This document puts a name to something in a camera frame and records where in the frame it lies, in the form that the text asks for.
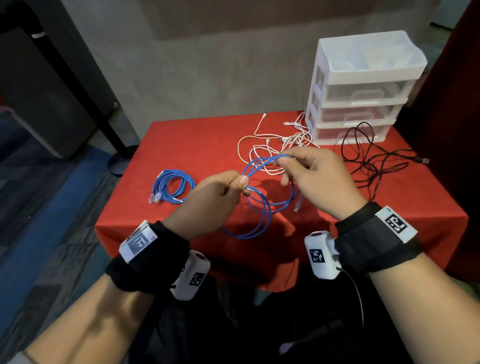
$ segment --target red tablecloth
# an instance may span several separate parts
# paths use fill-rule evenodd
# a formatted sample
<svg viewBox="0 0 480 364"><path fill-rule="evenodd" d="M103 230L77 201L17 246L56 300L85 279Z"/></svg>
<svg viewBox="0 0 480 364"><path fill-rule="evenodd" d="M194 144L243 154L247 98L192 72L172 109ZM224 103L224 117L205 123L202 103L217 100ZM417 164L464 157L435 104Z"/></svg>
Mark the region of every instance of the red tablecloth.
<svg viewBox="0 0 480 364"><path fill-rule="evenodd" d="M298 114L269 113L259 132L292 135L295 129L283 122L294 121ZM118 253L119 244L143 220L161 220L177 208L166 202L148 203L152 184L162 170L183 170L197 183L225 170L241 172L245 164L237 155L237 142L253 134L260 118L261 114L253 114L154 122L95 225L110 256ZM275 139L271 143L281 146ZM263 142L247 139L240 145L244 159L248 159L253 144ZM393 128L381 145L387 150L408 148ZM339 146L332 148L339 152ZM284 201L290 190L280 186L279 179L280 176L259 171L250 184L267 193L270 200ZM366 189L361 191L367 196ZM229 230L247 232L259 221L259 214L243 199L226 224ZM468 218L425 165L411 163L402 171L384 175L375 201L389 205L413 225L425 252L441 268L446 267ZM191 242L190 247L208 256L215 276L256 284L270 291L287 290L295 285L299 266L308 264L304 237L317 230L336 234L335 220L307 201L299 212L295 213L293 208L291 204L275 214L266 232L257 238L236 240L218 231Z"/></svg>

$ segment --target tangled black cable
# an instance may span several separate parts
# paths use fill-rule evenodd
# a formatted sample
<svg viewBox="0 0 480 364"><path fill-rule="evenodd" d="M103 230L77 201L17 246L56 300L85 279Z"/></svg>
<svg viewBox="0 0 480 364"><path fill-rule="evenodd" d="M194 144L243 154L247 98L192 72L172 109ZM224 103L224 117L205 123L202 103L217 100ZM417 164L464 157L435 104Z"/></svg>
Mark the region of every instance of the tangled black cable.
<svg viewBox="0 0 480 364"><path fill-rule="evenodd" d="M370 131L372 133L372 138L371 139L367 134L365 134L362 130L360 130L360 126L362 124L366 124L366 125L368 125L368 127L370 127ZM344 148L344 145L345 145L345 140L347 139L350 131L352 131L352 130L354 130L354 133L355 133L355 144L357 146L357 155L356 155L356 157L350 159L350 158L347 158L345 156L345 154L343 152L343 148ZM368 141L368 144L369 144L367 149L365 150L365 154L363 155L363 157L362 157L362 148L360 147L360 143L357 139L357 132L362 133L367 138L367 141ZM428 158L420 158L418 156L405 156L405 155L399 153L399 152L413 152L413 149L399 148L399 149L395 149L393 152L389 152L386 149L382 148L381 146L375 144L373 142L374 137L375 137L375 135L374 135L372 126L369 123L367 123L366 121L363 121L363 122L359 123L357 126L351 127L347 130L347 133L345 134L345 137L343 138L342 147L341 147L342 158L345 162L360 164L360 166L358 168L355 168L351 174L353 175L355 172L360 170L360 171L364 172L364 174L367 176L367 178L364 179L364 180L354 180L354 182L355 183L364 183L361 186L357 186L357 188L364 188L364 187L368 188L369 201L373 201L375 199L375 197L377 196L378 186L380 186L380 182L382 181L382 176L384 174L398 172L399 170L405 169L409 165L408 161L404 161L404 162L392 165L390 167L385 167L385 163L387 162L387 160L391 156L407 159L407 160L410 160L410 161L415 162L415 163L428 164L430 162L430 160ZM378 153L378 154L375 154L372 157L368 157L368 154L369 154L372 146L380 149L382 151L382 153ZM382 162L380 164L380 167L378 168L375 165L375 162L378 162L379 160L375 160L375 159L378 158L378 157L382 157L382 156L383 156L383 159L381 159ZM377 182L375 184L375 188L373 189L373 194L372 194L371 191L370 191L370 186L373 184L375 179L377 179Z"/></svg>

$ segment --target qr code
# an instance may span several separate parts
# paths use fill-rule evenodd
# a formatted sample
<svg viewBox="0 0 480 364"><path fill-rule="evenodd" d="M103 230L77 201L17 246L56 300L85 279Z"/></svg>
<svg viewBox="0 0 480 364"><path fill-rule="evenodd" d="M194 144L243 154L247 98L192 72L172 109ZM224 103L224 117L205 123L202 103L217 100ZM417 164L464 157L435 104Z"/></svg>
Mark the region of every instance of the qr code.
<svg viewBox="0 0 480 364"><path fill-rule="evenodd" d="M149 241L141 232L137 235L134 235L127 242L128 247L132 251L133 255L136 255L140 252L145 246L147 246Z"/></svg>
<svg viewBox="0 0 480 364"><path fill-rule="evenodd" d="M397 233L401 233L407 228L407 224L404 223L397 215L392 214L385 219L385 222Z"/></svg>
<svg viewBox="0 0 480 364"><path fill-rule="evenodd" d="M324 254L321 249L310 249L310 256L314 263L325 263Z"/></svg>
<svg viewBox="0 0 480 364"><path fill-rule="evenodd" d="M200 286L200 283L202 283L202 280L205 277L205 273L195 273L193 276L192 280L190 281L190 286Z"/></svg>

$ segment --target white cable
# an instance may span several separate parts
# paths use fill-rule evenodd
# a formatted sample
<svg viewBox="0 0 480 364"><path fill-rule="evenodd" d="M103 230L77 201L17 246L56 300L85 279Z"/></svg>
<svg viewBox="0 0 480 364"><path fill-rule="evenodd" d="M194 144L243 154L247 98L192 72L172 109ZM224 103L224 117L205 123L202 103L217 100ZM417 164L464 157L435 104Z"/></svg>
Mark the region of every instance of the white cable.
<svg viewBox="0 0 480 364"><path fill-rule="evenodd" d="M310 135L310 131L307 128L307 126L304 126L301 124L302 118L305 116L305 111L303 111L294 122L284 122L284 125L291 125L295 129L297 129L297 132L293 135L290 136L281 136L278 134L257 134L258 130L260 129L260 125L262 124L262 121L265 119L267 116L266 113L262 115L262 118L260 119L260 122L257 125L257 128L253 132L253 135L246 135L243 138L241 138L237 144L237 153L239 155L239 158L245 163L249 164L253 159L260 158L261 155L258 154L259 150L266 150L268 154L272 157L274 154L280 154L282 151L284 151L287 148L291 148L293 146L308 146L310 144L314 145L317 148L320 148L317 144L315 144L312 140L312 136ZM255 139L265 139L265 144L261 145L254 145L252 149L249 152L249 159L250 161L246 161L242 158L240 155L240 143L248 138L255 138ZM271 146L271 141L272 139L280 139L283 144L282 148L280 150L276 150ZM261 168L265 172L267 172L271 176L276 176L278 174L283 173L283 168L273 168L273 169L267 169L267 167Z"/></svg>
<svg viewBox="0 0 480 364"><path fill-rule="evenodd" d="M359 292L359 289L357 287L357 285L355 284L355 281L353 280L352 276L350 274L348 274L348 272L344 269L341 269L342 272L346 273L348 278L351 279L351 281L353 282L353 285L355 286L355 290L357 291L357 295L359 297L359 302L360 302L360 311L361 311L361 328L362 329L365 329L365 321L364 321L364 318L363 318L363 306L361 304L361 297L360 297L360 292Z"/></svg>

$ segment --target person's right hand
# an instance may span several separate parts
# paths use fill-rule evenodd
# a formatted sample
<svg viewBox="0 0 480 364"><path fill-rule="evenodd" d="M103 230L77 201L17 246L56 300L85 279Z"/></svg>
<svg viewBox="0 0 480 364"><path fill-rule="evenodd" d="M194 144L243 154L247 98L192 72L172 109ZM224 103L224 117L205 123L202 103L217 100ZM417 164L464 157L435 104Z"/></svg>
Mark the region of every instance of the person's right hand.
<svg viewBox="0 0 480 364"><path fill-rule="evenodd" d="M300 191L317 209L343 220L360 210L367 201L353 183L342 158L327 148L296 147L282 151L292 158L280 157L281 184L293 178Z"/></svg>

